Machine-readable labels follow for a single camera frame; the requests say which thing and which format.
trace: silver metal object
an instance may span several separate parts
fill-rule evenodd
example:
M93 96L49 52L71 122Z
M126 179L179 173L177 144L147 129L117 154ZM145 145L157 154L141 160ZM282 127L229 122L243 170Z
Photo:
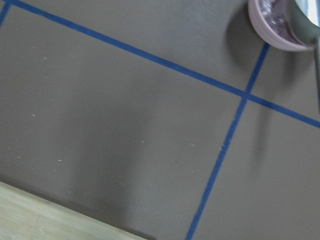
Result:
M314 47L320 111L320 0L290 0L287 13L289 25L297 40Z

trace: wooden board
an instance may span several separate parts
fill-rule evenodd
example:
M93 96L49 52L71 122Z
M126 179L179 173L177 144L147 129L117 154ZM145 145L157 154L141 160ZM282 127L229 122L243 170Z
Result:
M0 182L1 240L143 240Z

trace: gray floor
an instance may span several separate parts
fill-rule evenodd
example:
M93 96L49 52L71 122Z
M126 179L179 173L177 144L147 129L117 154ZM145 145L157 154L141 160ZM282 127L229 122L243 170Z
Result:
M24 2L241 90L264 44L244 0ZM150 240L186 237L240 96L16 6L0 66L0 181ZM319 120L314 71L312 53L271 47L252 93ZM317 240L319 141L249 101L194 239Z

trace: blue tape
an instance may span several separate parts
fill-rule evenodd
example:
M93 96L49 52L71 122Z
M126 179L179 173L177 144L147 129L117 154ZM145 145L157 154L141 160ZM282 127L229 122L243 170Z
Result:
M275 111L277 111L277 112L279 112L279 113L282 113L282 114L284 114L284 115L287 115L287 116L289 116L289 117L292 117L292 118L294 118L294 119L297 119L297 120L299 120L299 121L302 121L302 122L304 122L304 123L306 123L306 124L310 124L310 125L312 125L312 126L314 126L314 127L320 128L320 121L317 121L317 120L312 119L312 118L310 118L310 117L308 117L308 116L305 116L305 115L302 115L302 114L297 113L297 112L295 112L295 111L292 111L292 110L290 110L290 109L288 109L288 108L285 108L285 107L283 107L283 106L280 106L280 105L278 105L278 104L275 104L275 103L273 103L273 102L271 102L271 101L265 100L265 99L263 99L263 98L261 98L261 97L258 97L258 96L252 95L252 94L250 94L250 95L248 96L248 99L249 99L250 101L252 101L252 102L255 102L255 103L257 103L257 104L260 104L260 105L262 105L262 106L265 106L265 107L267 107L267 108L270 108L270 109L272 109L272 110L275 110Z
M264 62L264 59L266 58L266 55L268 53L268 49L269 49L269 44L265 43L262 47L262 50L260 52L260 55L259 55L259 58L257 59L256 61L256 64L254 66L254 69L252 71L252 74L251 74L251 77L248 81L248 84L247 84L247 87L245 89L245 94L243 95L242 99L241 99L241 102L236 110L236 114L235 114L235 117L234 117L234 120L233 122L231 123L231 126L229 128L229 131L224 139L224 142L223 142L223 145L221 147L221 151L220 151L220 154L215 162L215 165L213 167L213 170L212 170L212 173L210 175L210 178L207 182L207 185L205 187L205 190L204 190L204 193L202 195L202 198L201 198L201 202L200 202L200 205L197 209L197 212L196 214L194 215L193 217L193 220L191 222L191 225L190 225L190 228L188 230L188 233L185 237L185 240L191 240L196 232L196 229L197 229L197 226L199 224L199 221L200 221L200 218L204 212L204 209L206 207L206 204L208 202L208 199L209 199L209 196L210 196L210 193L214 187L214 184L215 184L215 181L217 179L217 176L219 174L219 171L220 171L220 168L222 166L222 163L225 159L225 156L227 154L227 151L229 149L229 145L232 141L232 138L237 130L237 126L238 126L238 123L241 119L241 116L245 110L245 107L246 107L246 104L247 104L247 101L248 101L248 97L250 96L250 92L251 90L253 89L254 85L255 85L255 82L257 80L257 77L258 77L258 74L261 70L261 67L262 67L262 64Z
M7 0L1 10L1 13L0 13L0 27L7 16L7 13L9 11L10 6L11 6L11 1Z
M165 66L167 68L175 70L177 72L180 72L180 73L182 73L184 75L187 75L187 76L192 77L194 79L200 80L200 81L202 81L204 83L210 84L210 85L215 86L215 87L217 87L219 89L225 90L225 91L227 91L229 93L232 93L232 94L235 94L235 95L238 95L238 96L242 96L244 94L243 90L240 90L240 89L238 89L236 87L233 87L231 85L228 85L226 83L223 83L221 81L213 79L211 77L205 76L205 75L203 75L201 73L198 73L196 71L192 71L192 70L190 70L190 69L188 69L186 67L183 67L183 66L178 65L178 64L176 64L174 62L165 60L165 59L163 59L161 57L158 57L158 56L153 55L153 54L151 54L149 52L143 51L143 50L141 50L139 48L131 46L131 45L129 45L127 43L124 43L122 41L116 40L116 39L114 39L112 37L109 37L107 35L104 35L104 34L102 34L100 32L97 32L97 31L94 31L92 29L89 29L89 28L87 28L85 26L79 25L79 24L77 24L75 22L69 21L69 20L67 20L65 18L50 14L50 13L48 13L46 11L43 11L43 10L37 8L37 7L29 5L29 4L27 4L25 2L22 2L20 0L11 0L11 4L15 5L15 6L21 8L21 9L27 10L27 11L29 11L31 13L41 15L41 16L43 16L43 17L45 17L45 18L47 18L47 19L49 19L51 21L54 21L54 22L56 22L58 24L61 24L61 25L64 25L64 26L66 26L68 28L77 30L78 32L86 34L86 35L88 35L88 36L90 36L92 38L101 40L101 41L103 41L105 43L108 43L110 45L113 45L113 46L115 46L117 48L120 48L120 49L125 50L125 51L130 52L130 53L133 53L135 55L138 55L138 56L140 56L142 58L148 59L148 60L150 60L152 62L155 62L157 64L160 64L162 66Z

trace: blue grid line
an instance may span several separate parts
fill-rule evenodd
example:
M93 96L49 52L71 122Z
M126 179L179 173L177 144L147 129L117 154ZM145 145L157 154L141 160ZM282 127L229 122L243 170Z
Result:
M113 46L115 46L117 48L120 48L122 50L128 51L128 52L130 52L132 54L135 54L135 55L138 55L138 56L140 56L142 58L148 59L148 60L150 60L152 62L158 63L158 64L160 64L160 65L162 65L164 67L170 68L170 69L175 70L177 72L180 72L180 73L182 73L184 75L187 75L187 76L192 77L194 79L200 80L200 81L202 81L204 83L210 84L210 85L215 86L215 87L217 87L219 89L225 90L225 91L227 91L229 93L235 94L235 95L240 96L240 97L243 97L244 95L248 94L248 93L246 93L245 91L243 91L241 89L238 89L236 87L233 87L231 85L223 83L221 81L218 81L216 79L213 79L211 77L208 77L206 75L198 73L196 71L190 70L190 69L188 69L186 67L183 67L181 65L178 65L178 64L176 64L174 62L165 60L165 59L163 59L161 57L158 57L158 56L153 55L153 54L151 54L149 52L143 51L143 50L141 50L139 48L136 48L136 47L131 46L131 45L127 44L127 43L124 43L124 42L121 42L119 40L116 40L116 39L114 39L112 37L109 37L107 35L104 35L102 33L94 31L92 29L89 29L89 28L87 28L85 26L82 26L82 25L79 25L79 24L74 23L72 21L69 21L69 20L67 20L65 18L50 14L50 13L48 13L46 11L43 11L43 10L37 8L37 7L34 7L34 6L29 5L27 3L24 3L24 2L22 2L20 0L3 0L3 1L6 2L7 4L11 3L12 5L15 5L16 7L24 9L24 10L26 10L28 12L41 15L41 16L43 16L43 17L45 17L45 18L47 18L47 19L49 19L51 21L54 21L54 22L58 23L58 24L61 24L61 25L64 25L64 26L66 26L68 28L74 29L74 30L76 30L78 32L81 32L83 34L86 34L86 35L88 35L90 37L93 37L93 38L101 40L101 41L103 41L105 43L111 44L111 45L113 45ZM275 110L275 111L277 111L279 113L285 114L285 115L287 115L289 117L292 117L292 118L294 118L296 120L299 120L299 121L302 121L304 123L310 124L310 125L312 125L314 127L319 128L319 126L320 126L320 121L312 119L312 118L310 118L308 116L305 116L303 114L297 113L295 111L289 110L289 109L287 109L285 107L282 107L280 105L277 105L277 104L275 104L273 102L264 100L264 99L262 99L262 98L260 98L258 96L254 96L252 94L249 94L249 98L248 99L250 101L252 101L252 102L255 102L255 103L260 104L262 106L268 107L268 108L270 108L272 110Z
M8 0L5 2L4 6L2 7L2 10L1 10L1 13L0 13L0 27L2 25L2 23L4 22L6 16L7 16L7 13L9 11L9 8L11 6L11 1Z
M265 43L262 47L262 50L261 50L261 53L259 55L259 58L257 59L257 62L255 64L255 67L252 71L252 74L251 74L251 77L250 77L250 80L247 84L247 87L245 89L245 94L242 96L242 99L241 99L241 102L236 110L236 113L235 113L235 117L234 117L234 120L233 122L231 123L230 125L230 128L228 130L228 133L224 139L224 142L223 142L223 145L221 147L221 151L219 153L219 156L215 162L215 165L213 167L213 170L212 170L212 173L210 175L210 178L207 182L207 185L205 187L205 190L203 192L203 195L202 195L202 198L201 198L201 202L200 202L200 205L196 211L196 214L194 215L193 217L193 220L191 222L191 225L189 227L189 230L188 230L188 233L185 237L185 240L191 240L196 232L196 229L197 229L197 226L199 224L199 221L201 219L201 216L204 212L204 209L206 207L206 204L208 202L208 199L209 199L209 196L210 196L210 193L214 187L214 184L215 184L215 181L217 179L217 176L219 174L219 171L220 171L220 168L222 166L222 163L225 159L225 156L227 154L227 151L229 149L229 145L232 141L232 138L237 130L237 126L238 126L238 123L241 119L241 116L245 110L245 107L246 107L246 104L247 104L247 101L249 99L249 96L250 96L250 92L252 90L252 88L254 87L254 84L257 80L257 77L258 77L258 74L261 70L261 67L262 67L262 64L264 62L264 59L267 55L267 52L268 52L268 49L269 49L269 44Z

